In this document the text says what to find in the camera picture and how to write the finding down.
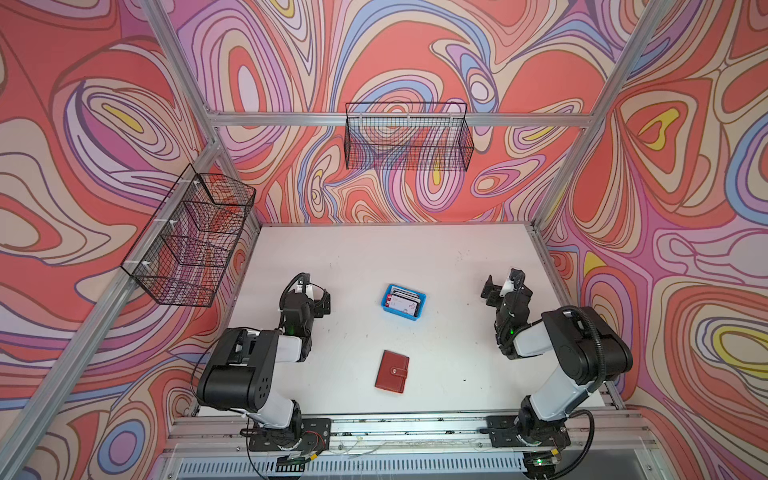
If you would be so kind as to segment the blue plastic tray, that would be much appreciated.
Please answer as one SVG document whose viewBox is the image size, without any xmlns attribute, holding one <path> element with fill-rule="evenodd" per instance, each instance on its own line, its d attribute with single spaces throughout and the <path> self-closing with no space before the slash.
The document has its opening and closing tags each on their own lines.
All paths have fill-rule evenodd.
<svg viewBox="0 0 768 480">
<path fill-rule="evenodd" d="M 381 300 L 381 307 L 390 314 L 416 321 L 421 317 L 426 295 L 395 284 L 390 284 Z"/>
</svg>

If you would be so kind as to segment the red leather card holder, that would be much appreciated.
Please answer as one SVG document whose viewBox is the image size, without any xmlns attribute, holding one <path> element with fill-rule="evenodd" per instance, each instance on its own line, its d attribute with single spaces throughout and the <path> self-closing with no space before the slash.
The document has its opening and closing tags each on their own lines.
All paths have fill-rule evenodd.
<svg viewBox="0 0 768 480">
<path fill-rule="evenodd" d="M 403 394 L 408 378 L 410 358 L 385 350 L 382 354 L 375 387 L 380 390 Z"/>
</svg>

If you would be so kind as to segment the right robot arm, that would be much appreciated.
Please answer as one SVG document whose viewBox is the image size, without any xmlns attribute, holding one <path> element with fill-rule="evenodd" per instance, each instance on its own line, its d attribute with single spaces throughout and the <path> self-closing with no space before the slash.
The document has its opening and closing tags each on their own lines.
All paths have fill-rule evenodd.
<svg viewBox="0 0 768 480">
<path fill-rule="evenodd" d="M 631 349 L 591 307 L 568 305 L 529 320 L 533 292 L 526 275 L 511 269 L 503 284 L 488 277 L 480 297 L 495 309 L 496 345 L 509 360 L 552 352 L 557 366 L 513 416 L 488 416 L 486 434 L 494 448 L 567 446 L 565 423 L 602 384 L 633 367 Z"/>
</svg>

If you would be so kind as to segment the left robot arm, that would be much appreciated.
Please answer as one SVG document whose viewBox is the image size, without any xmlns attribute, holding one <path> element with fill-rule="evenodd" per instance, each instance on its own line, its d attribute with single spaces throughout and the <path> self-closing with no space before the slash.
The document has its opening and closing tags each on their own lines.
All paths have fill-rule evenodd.
<svg viewBox="0 0 768 480">
<path fill-rule="evenodd" d="M 258 448 L 295 451 L 308 437 L 320 448 L 319 433 L 302 425 L 299 403 L 274 390 L 273 376 L 279 363 L 308 359 L 314 322 L 331 313 L 331 295 L 300 272 L 282 291 L 278 313 L 274 329 L 226 329 L 213 346 L 195 396 L 203 407 L 245 416 L 253 425 L 244 437 Z"/>
</svg>

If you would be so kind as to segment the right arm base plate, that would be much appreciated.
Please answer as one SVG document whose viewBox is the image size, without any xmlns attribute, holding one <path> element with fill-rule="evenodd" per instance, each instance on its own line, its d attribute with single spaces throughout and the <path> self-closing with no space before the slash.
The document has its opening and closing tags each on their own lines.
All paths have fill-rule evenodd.
<svg viewBox="0 0 768 480">
<path fill-rule="evenodd" d="M 544 422 L 528 416 L 519 420 L 518 415 L 491 415 L 479 432 L 489 437 L 494 448 L 563 449 L 571 445 L 563 420 Z"/>
</svg>

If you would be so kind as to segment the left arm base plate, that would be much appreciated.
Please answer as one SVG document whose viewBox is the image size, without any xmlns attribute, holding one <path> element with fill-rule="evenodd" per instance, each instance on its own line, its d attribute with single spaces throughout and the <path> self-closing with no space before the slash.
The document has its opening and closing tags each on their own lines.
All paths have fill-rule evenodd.
<svg viewBox="0 0 768 480">
<path fill-rule="evenodd" d="M 298 430 L 266 429 L 258 424 L 240 430 L 249 452 L 320 453 L 328 449 L 332 420 L 309 418 L 301 421 Z"/>
</svg>

